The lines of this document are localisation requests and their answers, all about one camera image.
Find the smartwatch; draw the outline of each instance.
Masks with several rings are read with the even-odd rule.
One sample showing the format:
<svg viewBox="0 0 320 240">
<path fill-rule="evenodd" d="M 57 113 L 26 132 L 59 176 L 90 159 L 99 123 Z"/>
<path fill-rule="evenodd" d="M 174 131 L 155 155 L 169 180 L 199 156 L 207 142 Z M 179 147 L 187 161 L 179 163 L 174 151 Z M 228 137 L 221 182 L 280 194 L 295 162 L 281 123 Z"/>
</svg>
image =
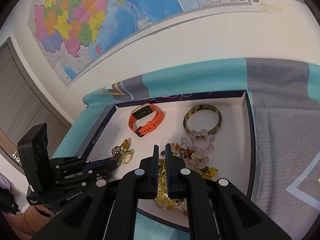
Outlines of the smartwatch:
<svg viewBox="0 0 320 240">
<path fill-rule="evenodd" d="M 144 126 L 140 126 L 138 129 L 134 128 L 134 124 L 137 120 L 147 116 L 148 114 L 151 114 L 152 112 L 156 112 L 156 115 L 151 121 L 149 121 Z M 139 137 L 143 137 L 147 133 L 155 130 L 158 125 L 161 124 L 163 118 L 164 112 L 162 110 L 158 110 L 158 108 L 153 104 L 147 103 L 139 106 L 131 112 L 128 126 L 136 135 L 138 135 Z"/>
</svg>

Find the orange watch strap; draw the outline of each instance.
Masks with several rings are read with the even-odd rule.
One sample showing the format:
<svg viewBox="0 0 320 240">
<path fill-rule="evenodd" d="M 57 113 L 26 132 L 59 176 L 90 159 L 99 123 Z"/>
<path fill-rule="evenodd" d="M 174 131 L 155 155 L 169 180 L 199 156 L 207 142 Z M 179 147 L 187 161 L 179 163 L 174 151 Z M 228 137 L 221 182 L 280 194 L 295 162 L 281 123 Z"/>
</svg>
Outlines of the orange watch strap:
<svg viewBox="0 0 320 240">
<path fill-rule="evenodd" d="M 158 111 L 157 107 L 153 104 L 149 104 L 150 108 L 156 112 L 155 117 L 149 121 L 146 125 L 139 127 L 138 129 L 134 129 L 134 124 L 137 121 L 135 117 L 131 114 L 128 122 L 129 128 L 136 133 L 139 137 L 146 135 L 147 133 L 155 130 L 158 125 L 162 122 L 164 118 L 164 112 L 162 110 Z"/>
</svg>

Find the blue ocean on map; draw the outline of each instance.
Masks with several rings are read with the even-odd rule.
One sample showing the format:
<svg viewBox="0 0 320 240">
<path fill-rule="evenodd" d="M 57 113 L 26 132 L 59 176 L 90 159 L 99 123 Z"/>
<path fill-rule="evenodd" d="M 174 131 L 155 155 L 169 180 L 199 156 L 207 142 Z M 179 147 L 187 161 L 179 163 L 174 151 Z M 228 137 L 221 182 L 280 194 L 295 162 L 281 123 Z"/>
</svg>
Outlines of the blue ocean on map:
<svg viewBox="0 0 320 240">
<path fill-rule="evenodd" d="M 172 15 L 183 12 L 178 0 L 125 0 L 124 5 L 113 6 L 114 0 L 109 0 L 108 13 L 99 34 L 96 44 L 104 54 L 112 46 L 140 30 L 138 22 L 147 19 L 149 24 L 158 22 Z M 96 45 L 88 46 L 89 56 L 96 59 Z"/>
</svg>

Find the box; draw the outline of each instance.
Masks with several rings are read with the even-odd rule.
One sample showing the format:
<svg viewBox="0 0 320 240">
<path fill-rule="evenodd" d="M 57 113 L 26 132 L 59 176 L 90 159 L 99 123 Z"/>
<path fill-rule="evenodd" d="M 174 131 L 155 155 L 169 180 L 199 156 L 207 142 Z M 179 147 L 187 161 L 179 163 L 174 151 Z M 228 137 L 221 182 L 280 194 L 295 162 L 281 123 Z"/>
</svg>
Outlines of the box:
<svg viewBox="0 0 320 240">
<path fill-rule="evenodd" d="M 140 138 L 129 129 L 128 120 L 132 110 L 146 102 L 163 110 L 165 117 L 156 130 Z M 161 152 L 167 143 L 180 143 L 182 137 L 189 137 L 182 125 L 183 118 L 192 107 L 200 104 L 213 105 L 222 115 L 221 128 L 215 134 L 215 149 L 209 155 L 208 166 L 218 169 L 214 179 L 227 178 L 251 198 L 256 147 L 252 110 L 245 90 L 194 93 L 116 104 L 92 137 L 83 157 L 90 161 L 111 157 L 111 149 L 129 139 L 133 158 L 127 165 L 121 164 L 111 180 L 121 179 L 127 172 L 138 168 L 141 159 L 152 156 L 155 144 Z M 154 113 L 138 120 L 136 127 L 145 125 L 153 116 Z M 190 117 L 188 128 L 210 130 L 217 122 L 216 113 L 202 110 Z M 204 139 L 195 142 L 197 147 L 207 145 Z M 139 200 L 138 212 L 165 225 L 188 230 L 188 218 L 181 210 L 164 210 L 153 200 Z"/>
</svg>

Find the watch screen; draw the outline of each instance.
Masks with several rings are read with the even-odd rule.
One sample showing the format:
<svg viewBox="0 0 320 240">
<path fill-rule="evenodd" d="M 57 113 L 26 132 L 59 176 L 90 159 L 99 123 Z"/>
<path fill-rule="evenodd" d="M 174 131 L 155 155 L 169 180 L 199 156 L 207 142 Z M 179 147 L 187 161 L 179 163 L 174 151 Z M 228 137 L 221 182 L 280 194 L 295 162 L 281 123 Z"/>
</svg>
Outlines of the watch screen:
<svg viewBox="0 0 320 240">
<path fill-rule="evenodd" d="M 132 115 L 135 119 L 139 120 L 148 114 L 151 114 L 153 110 L 149 105 L 144 106 L 143 108 L 138 109 L 137 111 L 133 112 Z"/>
</svg>

